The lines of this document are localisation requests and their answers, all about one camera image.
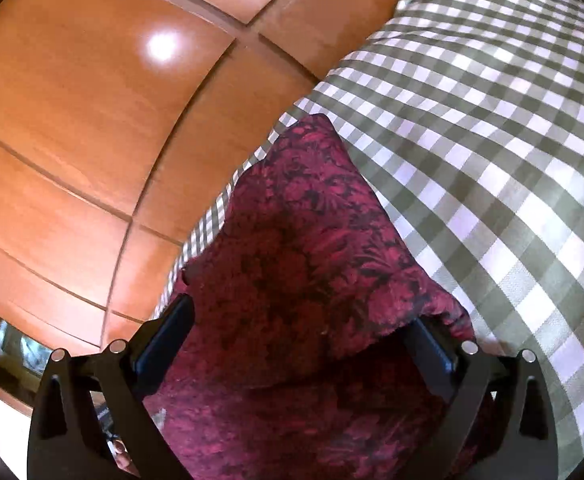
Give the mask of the red floral patterned garment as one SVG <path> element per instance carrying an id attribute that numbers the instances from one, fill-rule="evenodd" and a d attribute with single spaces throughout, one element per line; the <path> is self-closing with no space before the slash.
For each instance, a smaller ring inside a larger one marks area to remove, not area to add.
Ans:
<path id="1" fill-rule="evenodd" d="M 278 137 L 177 287 L 196 322 L 149 410 L 197 479 L 387 479 L 444 402 L 390 341 L 416 318 L 473 337 L 322 115 Z"/>

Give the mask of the wooden panelled wardrobe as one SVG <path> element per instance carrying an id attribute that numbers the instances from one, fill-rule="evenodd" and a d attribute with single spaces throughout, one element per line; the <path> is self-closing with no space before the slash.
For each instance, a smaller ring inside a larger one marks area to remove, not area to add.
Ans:
<path id="1" fill-rule="evenodd" d="M 397 0 L 0 0 L 0 317 L 130 336 L 234 170 Z"/>

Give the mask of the wooden framed window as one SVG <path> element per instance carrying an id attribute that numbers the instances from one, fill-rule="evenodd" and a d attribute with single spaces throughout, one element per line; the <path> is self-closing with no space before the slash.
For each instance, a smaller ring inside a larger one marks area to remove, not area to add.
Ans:
<path id="1" fill-rule="evenodd" d="M 15 304 L 0 305 L 0 400 L 30 417 L 42 373 L 54 348 L 75 354 L 100 346 L 104 312 L 94 307 L 79 314 L 44 318 Z"/>

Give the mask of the green white checkered bedsheet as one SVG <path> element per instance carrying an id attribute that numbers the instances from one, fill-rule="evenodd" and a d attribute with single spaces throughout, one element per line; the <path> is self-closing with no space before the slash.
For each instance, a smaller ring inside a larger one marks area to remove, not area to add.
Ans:
<path id="1" fill-rule="evenodd" d="M 584 460 L 584 2 L 398 0 L 393 17 L 276 122 L 170 274 L 201 255 L 242 174 L 327 117 L 426 274 L 484 352 L 533 351 L 558 479 Z"/>

